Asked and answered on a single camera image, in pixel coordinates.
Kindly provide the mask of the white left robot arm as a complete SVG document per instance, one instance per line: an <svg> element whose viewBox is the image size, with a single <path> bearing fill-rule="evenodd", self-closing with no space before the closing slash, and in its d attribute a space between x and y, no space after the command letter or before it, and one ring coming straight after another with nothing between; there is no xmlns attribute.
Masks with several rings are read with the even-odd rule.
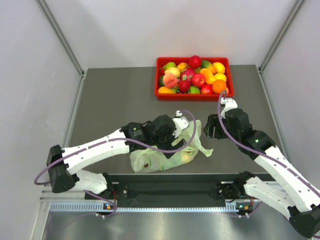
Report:
<svg viewBox="0 0 320 240"><path fill-rule="evenodd" d="M145 150L148 146L162 150L170 158L186 142L173 142L189 127L189 121L177 113L174 118L160 115L145 123L130 122L113 133L100 139L78 145L50 148L47 166L51 190L64 193L69 190L90 191L102 198L109 198L114 191L107 173L92 173L85 168L101 160Z"/></svg>

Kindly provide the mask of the pale green plastic bag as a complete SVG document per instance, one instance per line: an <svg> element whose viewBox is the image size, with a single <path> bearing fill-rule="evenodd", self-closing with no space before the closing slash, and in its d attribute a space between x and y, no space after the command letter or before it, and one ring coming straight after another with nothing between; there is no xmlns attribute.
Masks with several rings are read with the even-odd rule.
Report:
<svg viewBox="0 0 320 240"><path fill-rule="evenodd" d="M210 157L214 150L205 149L202 146L200 140L201 127L202 123L197 119L195 126L196 133L192 142L183 150L174 153L171 158L166 158L164 153L150 148L132 152L129 156L132 170L136 174L148 174L188 164L194 160L198 153L202 153L206 157Z"/></svg>

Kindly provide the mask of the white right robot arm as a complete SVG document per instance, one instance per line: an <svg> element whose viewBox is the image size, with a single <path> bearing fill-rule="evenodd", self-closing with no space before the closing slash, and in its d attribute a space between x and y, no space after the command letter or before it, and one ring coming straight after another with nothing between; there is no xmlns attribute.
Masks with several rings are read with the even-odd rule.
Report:
<svg viewBox="0 0 320 240"><path fill-rule="evenodd" d="M312 238L319 232L320 191L298 173L265 132L253 129L247 113L235 108L224 116L210 114L203 132L209 139L232 140L282 188L272 187L257 175L244 171L234 178L230 190L219 185L221 197L256 198L281 213L303 237Z"/></svg>

